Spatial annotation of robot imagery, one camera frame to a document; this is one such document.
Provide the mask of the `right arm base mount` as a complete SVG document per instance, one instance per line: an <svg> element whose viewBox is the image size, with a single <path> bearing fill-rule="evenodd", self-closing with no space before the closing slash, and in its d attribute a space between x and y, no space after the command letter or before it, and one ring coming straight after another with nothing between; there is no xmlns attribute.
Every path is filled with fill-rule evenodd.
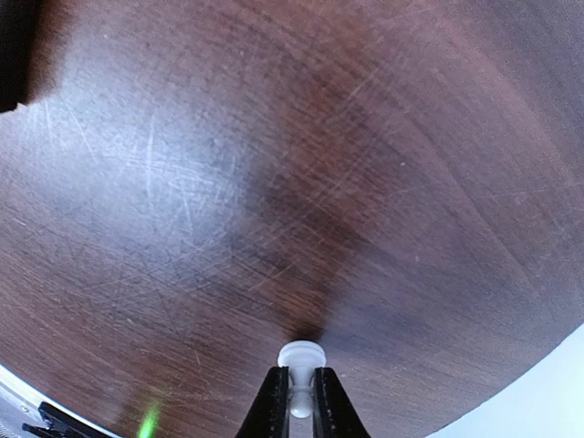
<svg viewBox="0 0 584 438"><path fill-rule="evenodd" d="M28 423L22 424L22 431L36 437L61 437L61 438L110 438L114 434L103 432L97 426L87 424L75 417L61 411L59 408L41 402L38 407L44 426L35 426Z"/></svg>

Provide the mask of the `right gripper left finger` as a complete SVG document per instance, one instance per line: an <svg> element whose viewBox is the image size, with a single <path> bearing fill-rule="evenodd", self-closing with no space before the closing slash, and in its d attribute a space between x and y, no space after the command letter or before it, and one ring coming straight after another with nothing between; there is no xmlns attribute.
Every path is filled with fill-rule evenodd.
<svg viewBox="0 0 584 438"><path fill-rule="evenodd" d="M269 369L235 438L289 437L288 367Z"/></svg>

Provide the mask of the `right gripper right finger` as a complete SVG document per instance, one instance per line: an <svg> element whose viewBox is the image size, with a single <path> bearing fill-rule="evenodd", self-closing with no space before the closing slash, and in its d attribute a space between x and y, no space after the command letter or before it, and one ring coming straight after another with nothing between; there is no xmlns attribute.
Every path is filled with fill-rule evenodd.
<svg viewBox="0 0 584 438"><path fill-rule="evenodd" d="M332 368L315 369L313 404L315 438L370 438Z"/></svg>

